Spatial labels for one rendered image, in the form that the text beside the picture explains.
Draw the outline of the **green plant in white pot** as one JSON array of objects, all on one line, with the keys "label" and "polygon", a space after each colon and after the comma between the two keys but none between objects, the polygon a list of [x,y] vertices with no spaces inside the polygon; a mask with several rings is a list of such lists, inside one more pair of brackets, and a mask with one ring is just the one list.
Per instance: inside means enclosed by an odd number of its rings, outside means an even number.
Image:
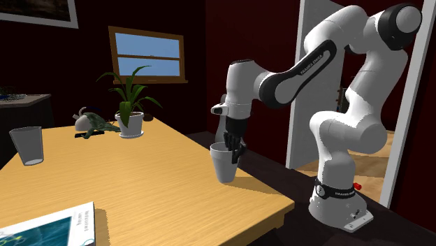
[{"label": "green plant in white pot", "polygon": [[137,138],[143,135],[142,122],[145,114],[141,101],[149,100],[162,108],[161,104],[152,97],[145,96],[139,98],[140,93],[146,86],[133,86],[133,80],[137,72],[142,68],[146,68],[146,66],[136,68],[130,76],[125,78],[125,82],[122,82],[122,79],[114,72],[103,73],[97,79],[97,81],[99,81],[104,76],[111,75],[120,82],[120,88],[111,88],[109,91],[117,92],[122,98],[122,101],[119,103],[119,110],[115,113],[115,119],[120,127],[120,136],[123,138]]}]

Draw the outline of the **book with teal cover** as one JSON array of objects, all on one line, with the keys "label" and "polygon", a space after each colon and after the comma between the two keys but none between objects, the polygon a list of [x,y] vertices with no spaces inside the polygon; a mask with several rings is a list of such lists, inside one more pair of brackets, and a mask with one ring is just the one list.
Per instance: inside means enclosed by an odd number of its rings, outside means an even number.
[{"label": "book with teal cover", "polygon": [[1,228],[0,246],[96,246],[94,203]]}]

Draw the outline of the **dark sideboard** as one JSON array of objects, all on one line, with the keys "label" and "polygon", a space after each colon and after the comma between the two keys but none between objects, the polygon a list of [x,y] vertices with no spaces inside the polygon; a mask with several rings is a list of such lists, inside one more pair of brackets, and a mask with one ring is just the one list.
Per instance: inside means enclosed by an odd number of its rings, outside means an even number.
[{"label": "dark sideboard", "polygon": [[55,125],[50,94],[27,94],[23,99],[0,100],[0,170],[17,154],[9,131],[25,126]]}]

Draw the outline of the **white door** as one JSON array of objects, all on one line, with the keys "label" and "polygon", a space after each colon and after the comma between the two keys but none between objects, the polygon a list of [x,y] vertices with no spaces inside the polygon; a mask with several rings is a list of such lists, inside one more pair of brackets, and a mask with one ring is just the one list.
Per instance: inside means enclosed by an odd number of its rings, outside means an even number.
[{"label": "white door", "polygon": [[[298,62],[305,55],[303,39],[320,21],[341,9],[342,5],[331,0],[300,0],[298,17],[298,33],[296,41],[296,58]],[[428,44],[436,17],[436,0],[423,0],[423,23],[418,31],[411,55],[411,64],[407,72],[405,89],[402,95],[398,121],[395,127],[393,145],[388,160],[384,183],[379,203],[392,208],[395,188],[399,185],[398,172],[402,165],[402,156],[407,142],[407,131],[412,118],[416,95],[419,89],[421,74],[425,63]],[[333,70],[326,74],[327,82],[317,88],[308,85],[291,104],[289,120],[289,136],[286,152],[286,167],[297,168],[318,156],[313,135],[309,130],[309,120],[313,114],[321,110],[335,110],[333,100],[342,74],[343,55],[333,63]]]}]

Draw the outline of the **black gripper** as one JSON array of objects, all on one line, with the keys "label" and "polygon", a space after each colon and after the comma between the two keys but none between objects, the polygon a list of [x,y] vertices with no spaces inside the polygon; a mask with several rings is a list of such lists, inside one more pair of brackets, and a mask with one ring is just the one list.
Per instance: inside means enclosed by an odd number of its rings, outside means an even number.
[{"label": "black gripper", "polygon": [[247,130],[247,124],[247,118],[238,120],[226,116],[224,144],[228,151],[232,151],[232,164],[237,164],[240,156],[247,149],[242,138]]}]

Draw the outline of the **green lizard figure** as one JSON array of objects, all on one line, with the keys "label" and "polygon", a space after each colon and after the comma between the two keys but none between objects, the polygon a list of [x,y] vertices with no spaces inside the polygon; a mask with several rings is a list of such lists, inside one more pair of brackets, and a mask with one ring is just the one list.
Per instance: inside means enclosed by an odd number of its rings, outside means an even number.
[{"label": "green lizard figure", "polygon": [[88,131],[79,131],[75,134],[76,138],[83,137],[84,139],[88,139],[92,135],[99,135],[101,133],[104,133],[105,131],[114,131],[114,132],[120,132],[120,128],[118,126],[115,126],[107,121],[105,121],[101,116],[97,115],[96,113],[84,113],[92,127]]}]

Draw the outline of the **white framed wall picture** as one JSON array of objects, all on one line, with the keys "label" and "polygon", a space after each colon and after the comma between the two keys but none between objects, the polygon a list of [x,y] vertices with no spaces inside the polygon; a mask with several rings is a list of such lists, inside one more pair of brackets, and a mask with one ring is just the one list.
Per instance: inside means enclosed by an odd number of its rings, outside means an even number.
[{"label": "white framed wall picture", "polygon": [[74,0],[0,0],[0,20],[78,28]]}]

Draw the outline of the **wooden table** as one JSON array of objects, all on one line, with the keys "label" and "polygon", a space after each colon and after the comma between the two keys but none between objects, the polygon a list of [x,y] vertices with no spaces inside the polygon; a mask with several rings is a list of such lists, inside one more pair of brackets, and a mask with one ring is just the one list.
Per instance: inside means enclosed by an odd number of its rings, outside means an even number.
[{"label": "wooden table", "polygon": [[93,202],[96,246],[246,246],[294,207],[244,171],[220,183],[209,150],[159,120],[134,139],[42,137],[42,163],[0,170],[0,228]]}]

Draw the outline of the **wooden framed window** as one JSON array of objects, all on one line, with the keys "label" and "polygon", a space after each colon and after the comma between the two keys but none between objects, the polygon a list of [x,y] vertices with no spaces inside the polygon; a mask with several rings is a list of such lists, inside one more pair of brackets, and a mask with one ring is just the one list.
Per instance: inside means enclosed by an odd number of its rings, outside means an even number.
[{"label": "wooden framed window", "polygon": [[184,84],[184,36],[108,27],[113,71],[121,78],[140,68],[136,84]]}]

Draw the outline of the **white teapot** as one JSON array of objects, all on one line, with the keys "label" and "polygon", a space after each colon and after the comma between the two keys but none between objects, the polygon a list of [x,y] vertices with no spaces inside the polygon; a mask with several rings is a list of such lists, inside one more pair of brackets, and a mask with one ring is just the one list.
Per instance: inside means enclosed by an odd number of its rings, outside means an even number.
[{"label": "white teapot", "polygon": [[88,117],[83,113],[86,107],[82,107],[77,115],[73,115],[73,119],[75,120],[75,130],[76,131],[88,131],[91,129],[92,125],[88,119]]}]

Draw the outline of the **dark robot stand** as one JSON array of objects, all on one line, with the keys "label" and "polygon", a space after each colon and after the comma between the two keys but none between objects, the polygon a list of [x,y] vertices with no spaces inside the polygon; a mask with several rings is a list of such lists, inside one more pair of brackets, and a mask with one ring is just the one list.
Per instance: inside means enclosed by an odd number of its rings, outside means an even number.
[{"label": "dark robot stand", "polygon": [[288,169],[260,152],[247,150],[240,167],[294,200],[295,208],[284,218],[284,225],[262,237],[260,246],[271,239],[283,246],[436,246],[436,233],[406,220],[395,212],[361,194],[374,219],[353,233],[326,226],[308,211],[314,178]]}]

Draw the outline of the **grey cup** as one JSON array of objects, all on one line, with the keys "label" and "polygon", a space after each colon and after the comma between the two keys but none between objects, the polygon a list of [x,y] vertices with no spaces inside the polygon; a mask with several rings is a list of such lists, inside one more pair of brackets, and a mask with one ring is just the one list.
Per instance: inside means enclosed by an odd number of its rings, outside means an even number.
[{"label": "grey cup", "polygon": [[26,126],[9,131],[13,144],[25,166],[44,161],[42,128]]}]

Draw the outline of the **white cup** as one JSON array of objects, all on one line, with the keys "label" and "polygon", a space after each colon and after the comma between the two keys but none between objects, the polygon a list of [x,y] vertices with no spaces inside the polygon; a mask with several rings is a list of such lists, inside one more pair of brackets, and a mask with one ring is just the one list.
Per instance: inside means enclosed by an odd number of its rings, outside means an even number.
[{"label": "white cup", "polygon": [[221,183],[232,182],[235,178],[238,165],[232,163],[232,151],[228,150],[225,142],[211,144],[210,156],[218,181]]}]

